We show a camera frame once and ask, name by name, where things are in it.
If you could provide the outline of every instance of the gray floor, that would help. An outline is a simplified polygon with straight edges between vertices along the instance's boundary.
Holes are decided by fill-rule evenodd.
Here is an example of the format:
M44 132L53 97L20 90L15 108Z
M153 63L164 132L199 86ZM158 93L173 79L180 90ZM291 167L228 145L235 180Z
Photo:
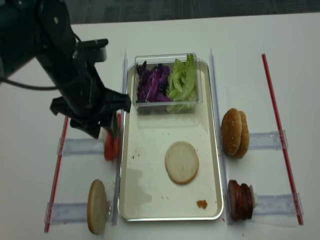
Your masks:
M65 0L71 23L320 12L320 0Z

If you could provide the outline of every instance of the plastic container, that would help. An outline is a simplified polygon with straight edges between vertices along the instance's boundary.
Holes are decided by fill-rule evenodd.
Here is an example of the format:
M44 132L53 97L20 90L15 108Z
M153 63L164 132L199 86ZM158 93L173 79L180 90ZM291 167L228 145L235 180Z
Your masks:
M153 56L137 56L134 65L142 65L146 61L146 68L151 70L158 64L163 64L173 70L176 59L181 62L187 61L187 55L194 56L194 69L195 69L195 94L196 99L193 101L169 101L169 102L138 102L138 82L139 75L137 69L134 71L134 91L133 91L133 105L139 114L168 114L168 113L192 113L198 103L202 102L201 91L201 75L199 67L199 59L194 53L171 54L171 55L153 55Z

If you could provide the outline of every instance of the cable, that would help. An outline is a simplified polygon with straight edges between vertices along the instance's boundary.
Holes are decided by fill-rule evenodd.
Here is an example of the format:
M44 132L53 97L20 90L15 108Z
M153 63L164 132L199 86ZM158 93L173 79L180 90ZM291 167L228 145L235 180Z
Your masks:
M77 39L78 42L81 43L82 41L80 40L80 38L75 33L73 33L73 34L74 34L75 39ZM32 85L27 85L27 84L23 84L23 83L20 83L20 82L12 81L10 79L7 79L7 78L4 78L4 77L0 76L0 83L5 83L5 84L9 84L9 85L18 87L18 88L34 90L34 91L55 91L55 90L58 90L60 88L67 87L67 86L69 86L69 85L71 85L71 84L73 84L73 83L75 83L77 81L78 81L78 79L76 79L76 80L74 80L72 82L63 84L63 85L59 85L59 86L32 86Z
M26 85L23 83L19 83L16 81L12 81L3 77L0 77L0 83L9 84L18 88L22 89L28 89L28 90L35 90L35 91L54 91L57 90L57 86L32 86L32 85Z

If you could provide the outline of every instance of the food crumb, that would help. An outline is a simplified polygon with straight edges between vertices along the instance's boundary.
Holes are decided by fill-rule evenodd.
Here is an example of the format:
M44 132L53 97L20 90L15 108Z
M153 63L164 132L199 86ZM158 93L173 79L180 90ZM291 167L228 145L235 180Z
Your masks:
M198 205L198 208L202 208L202 209L206 209L208 206L208 203L206 200L196 201L196 204Z

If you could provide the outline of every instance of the bread slice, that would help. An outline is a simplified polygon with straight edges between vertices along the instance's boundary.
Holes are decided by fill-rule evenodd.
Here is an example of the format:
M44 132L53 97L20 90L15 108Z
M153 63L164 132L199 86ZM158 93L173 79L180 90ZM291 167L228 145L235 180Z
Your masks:
M221 123L222 147L229 156L234 156L240 146L242 134L241 115L237 109L231 108L223 116Z
M104 233L107 216L107 195L105 186L99 179L92 182L88 205L86 212L86 219L91 233L101 235Z
M250 136L247 125L246 114L243 111L239 111L242 123L242 132L241 132L241 142L238 151L235 154L235 157L241 159L248 151Z
M199 159L190 143L177 141L166 151L165 168L176 184L189 183L196 176L198 167Z

